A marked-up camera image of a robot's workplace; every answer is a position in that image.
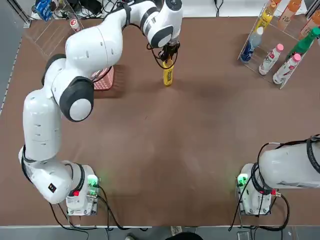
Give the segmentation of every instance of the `yellow bottle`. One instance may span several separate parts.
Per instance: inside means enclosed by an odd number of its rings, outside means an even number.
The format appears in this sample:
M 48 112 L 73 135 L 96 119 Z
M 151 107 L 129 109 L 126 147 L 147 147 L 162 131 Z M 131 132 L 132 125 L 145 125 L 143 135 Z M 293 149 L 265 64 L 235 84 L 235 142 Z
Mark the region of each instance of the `yellow bottle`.
M 255 31 L 259 27 L 263 27 L 263 30 L 266 29 L 266 27 L 269 25 L 269 23 L 271 22 L 271 20 L 274 16 L 276 7 L 277 7 L 277 4 L 272 1 L 271 4 L 265 8 L 265 10 L 262 12 L 262 15 L 261 15 L 258 23 L 256 24 Z
M 172 84 L 172 81 L 174 80 L 174 62 L 172 61 L 171 57 L 169 57 L 166 62 L 164 61 L 162 63 L 162 65 L 165 68 L 163 70 L 163 83 L 166 86 L 170 86 Z

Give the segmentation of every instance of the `metal frame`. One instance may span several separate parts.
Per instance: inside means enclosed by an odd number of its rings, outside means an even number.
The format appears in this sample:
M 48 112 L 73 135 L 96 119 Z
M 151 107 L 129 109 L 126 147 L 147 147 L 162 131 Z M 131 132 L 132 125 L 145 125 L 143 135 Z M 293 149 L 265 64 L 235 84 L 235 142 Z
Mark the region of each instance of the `metal frame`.
M 31 25 L 30 17 L 28 14 L 24 12 L 19 3 L 16 0 L 6 0 L 7 3 L 11 6 L 11 8 L 20 16 L 20 18 L 24 21 L 24 28 L 29 28 Z

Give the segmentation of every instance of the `white bottle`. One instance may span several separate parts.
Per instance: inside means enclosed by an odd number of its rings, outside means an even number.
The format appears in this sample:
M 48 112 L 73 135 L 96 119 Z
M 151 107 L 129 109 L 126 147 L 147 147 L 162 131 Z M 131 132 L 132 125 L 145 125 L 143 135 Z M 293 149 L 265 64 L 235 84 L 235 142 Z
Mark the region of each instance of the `white bottle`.
M 281 88 L 287 83 L 294 69 L 301 60 L 301 56 L 296 53 L 288 61 L 286 61 L 278 71 L 273 75 L 273 82 L 275 84 L 281 84 Z
M 281 52 L 284 50 L 284 46 L 279 43 L 268 55 L 264 58 L 263 62 L 259 66 L 259 73 L 261 75 L 266 75 L 269 70 L 274 66 L 278 60 Z

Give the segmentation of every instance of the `brown table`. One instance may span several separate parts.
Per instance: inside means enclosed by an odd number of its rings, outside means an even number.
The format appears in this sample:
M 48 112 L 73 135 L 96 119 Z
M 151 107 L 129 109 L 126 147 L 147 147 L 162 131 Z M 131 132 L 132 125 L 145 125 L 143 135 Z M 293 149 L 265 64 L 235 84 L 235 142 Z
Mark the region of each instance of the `brown table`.
M 254 22 L 250 17 L 184 19 L 171 87 L 162 84 L 145 37 L 128 27 L 115 78 L 125 86 L 122 96 L 97 99 L 84 122 L 62 120 L 58 159 L 92 166 L 120 224 L 229 225 L 235 177 L 244 164 L 256 161 L 260 147 L 319 132 L 319 46 L 314 44 L 288 85 L 278 90 L 237 61 Z M 0 225 L 56 225 L 18 161 L 23 102 L 41 87 L 45 64 L 23 39 L 0 117 Z M 281 192 L 290 202 L 290 225 L 320 225 L 318 189 Z M 260 217 L 260 224 L 281 224 L 284 209 L 279 200 L 278 209 Z M 100 209 L 98 216 L 74 222 L 105 226 L 106 219 Z M 256 218 L 244 218 L 252 221 Z

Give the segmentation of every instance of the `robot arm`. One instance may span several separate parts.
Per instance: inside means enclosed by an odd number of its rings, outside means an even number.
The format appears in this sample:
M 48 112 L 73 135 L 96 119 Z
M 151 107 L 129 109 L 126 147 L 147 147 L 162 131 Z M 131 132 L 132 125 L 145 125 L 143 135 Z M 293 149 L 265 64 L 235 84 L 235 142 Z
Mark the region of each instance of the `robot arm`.
M 32 91 L 23 106 L 25 145 L 19 152 L 24 175 L 52 204 L 66 199 L 69 213 L 90 215 L 88 165 L 59 162 L 61 113 L 72 122 L 86 119 L 94 107 L 94 72 L 116 64 L 123 50 L 122 30 L 128 24 L 140 26 L 151 47 L 179 44 L 182 23 L 181 0 L 165 0 L 159 12 L 150 0 L 136 0 L 110 13 L 97 26 L 68 38 L 65 55 L 47 63 L 42 89 Z
M 269 144 L 278 147 L 265 151 L 259 157 L 259 163 L 246 164 L 238 176 L 238 193 L 243 192 L 240 210 L 247 215 L 269 213 L 271 194 L 275 189 L 320 188 L 318 135 Z

